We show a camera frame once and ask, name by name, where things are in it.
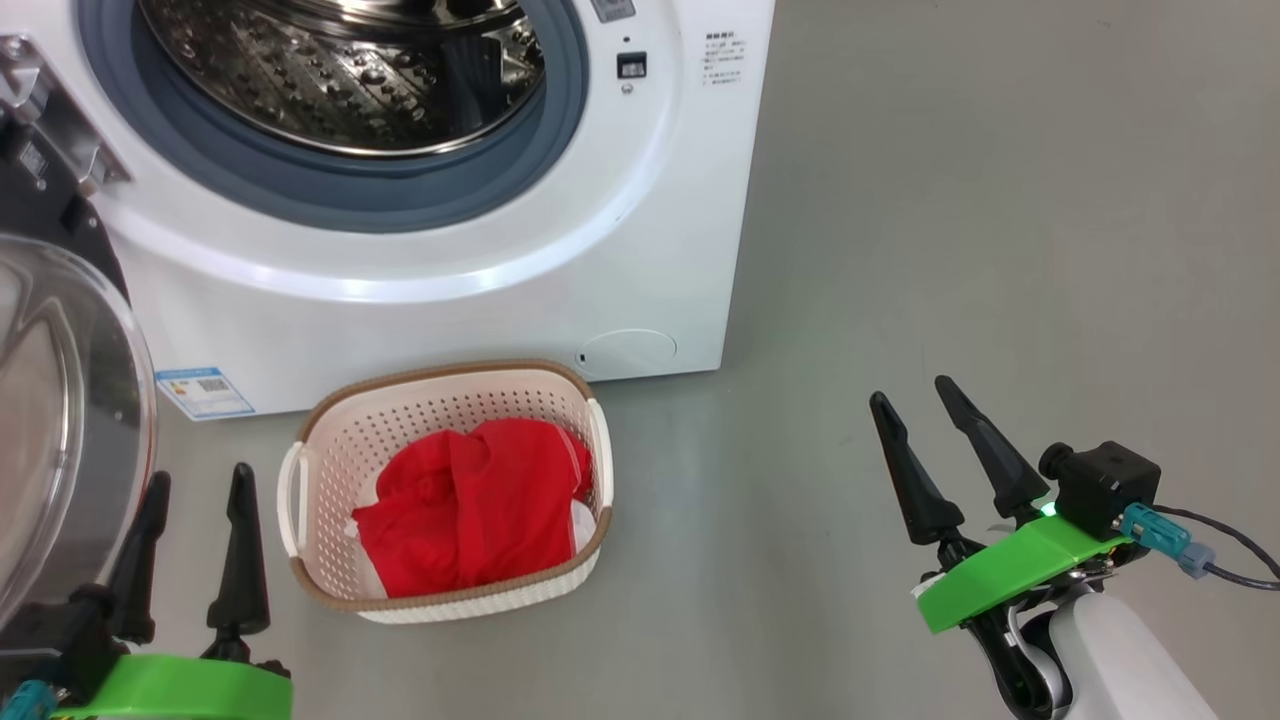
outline laundry basket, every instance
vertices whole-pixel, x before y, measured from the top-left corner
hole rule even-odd
[[[408,443],[444,429],[466,433],[500,418],[556,423],[591,450],[594,483],[588,505],[595,515],[595,534],[570,561],[532,575],[388,598],[356,537],[352,509],[378,500],[378,475]],[[595,568],[613,506],[609,430],[591,388],[553,363],[453,365],[389,375],[348,386],[316,406],[284,456],[276,492],[280,539],[293,574],[325,606],[376,623],[489,615],[559,597],[582,584]]]

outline front-loading washing machine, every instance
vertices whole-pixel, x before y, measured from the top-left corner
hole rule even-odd
[[[192,418],[453,361],[710,370],[772,14],[0,0],[0,100],[51,149],[10,160],[79,181],[59,217],[92,205],[157,386]]]

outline floor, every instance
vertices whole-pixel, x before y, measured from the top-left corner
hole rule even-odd
[[[1164,502],[1280,550],[1280,5],[1228,5],[780,0],[724,366],[599,387],[618,493],[586,584],[435,626],[325,611],[270,512],[301,418],[166,406],[156,647],[211,641],[244,460],[274,612],[252,647],[293,670],[296,717],[1005,717],[972,641],[914,610],[932,553],[867,397],[979,539],[998,518],[938,373],[1033,461],[1120,441]],[[1276,597],[1158,557],[1110,587],[1219,715],[1280,706]]]

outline green bracket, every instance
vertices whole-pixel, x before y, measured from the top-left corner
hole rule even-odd
[[[289,720],[293,682],[223,660],[125,655],[90,705],[59,707],[59,717],[183,717]]]
[[[1098,542],[1061,516],[1039,518],[952,568],[916,606],[937,634],[1126,542]]]

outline red cloth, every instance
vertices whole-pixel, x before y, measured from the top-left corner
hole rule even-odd
[[[570,501],[591,489],[591,454],[540,420],[490,420],[412,442],[357,507],[360,542],[388,597],[508,580],[573,557]]]

